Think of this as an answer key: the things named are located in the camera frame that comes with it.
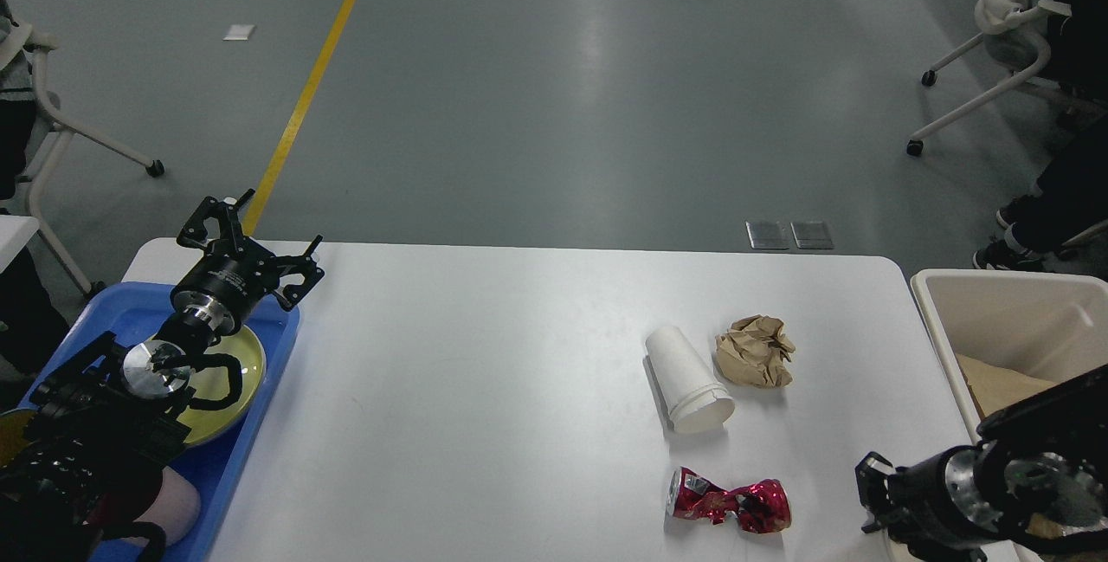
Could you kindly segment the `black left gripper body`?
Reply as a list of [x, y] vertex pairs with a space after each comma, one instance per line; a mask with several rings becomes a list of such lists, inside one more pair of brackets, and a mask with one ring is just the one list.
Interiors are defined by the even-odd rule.
[[274, 255], [211, 255], [171, 290], [171, 338], [220, 338], [239, 333], [280, 277]]

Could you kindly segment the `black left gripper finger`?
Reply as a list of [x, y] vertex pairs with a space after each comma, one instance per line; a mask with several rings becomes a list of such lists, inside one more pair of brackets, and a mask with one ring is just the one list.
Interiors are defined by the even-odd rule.
[[253, 197], [254, 190], [246, 190], [237, 200], [202, 200], [179, 229], [177, 245], [202, 251], [204, 260], [246, 260], [252, 256], [250, 242], [242, 229], [239, 210]]
[[284, 311], [293, 311], [325, 277], [315, 258], [322, 242], [324, 237], [317, 236], [299, 255], [269, 253], [261, 258], [261, 293], [271, 296]]

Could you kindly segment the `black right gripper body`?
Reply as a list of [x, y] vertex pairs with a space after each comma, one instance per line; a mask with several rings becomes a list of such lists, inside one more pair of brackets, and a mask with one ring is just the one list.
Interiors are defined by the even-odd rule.
[[985, 500], [975, 480], [981, 450], [957, 445], [910, 467], [895, 467], [889, 492], [895, 504], [889, 524], [913, 523], [927, 531], [979, 534], [989, 544], [1002, 541], [1002, 512]]

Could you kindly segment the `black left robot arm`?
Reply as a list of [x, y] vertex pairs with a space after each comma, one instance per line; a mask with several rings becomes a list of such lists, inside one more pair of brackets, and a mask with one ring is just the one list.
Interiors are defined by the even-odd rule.
[[293, 352], [315, 254], [242, 229], [206, 197], [177, 285], [99, 294], [3, 415], [4, 561], [201, 561]]

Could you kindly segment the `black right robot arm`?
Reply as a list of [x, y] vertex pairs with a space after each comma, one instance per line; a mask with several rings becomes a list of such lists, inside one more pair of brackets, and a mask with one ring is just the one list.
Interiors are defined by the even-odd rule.
[[1042, 555], [1105, 549], [1105, 385], [1097, 367], [985, 417], [975, 445], [914, 466], [871, 452], [855, 466], [869, 514], [922, 561], [984, 561], [1010, 542]]

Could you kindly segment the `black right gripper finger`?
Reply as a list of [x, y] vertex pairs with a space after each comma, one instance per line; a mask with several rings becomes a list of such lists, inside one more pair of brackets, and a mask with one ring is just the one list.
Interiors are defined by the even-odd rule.
[[878, 532], [889, 527], [897, 511], [889, 492], [889, 468], [892, 464], [878, 452], [866, 452], [854, 467], [859, 503], [866, 510], [862, 532]]
[[987, 561], [989, 538], [979, 534], [927, 531], [913, 523], [893, 523], [883, 531], [894, 561]]

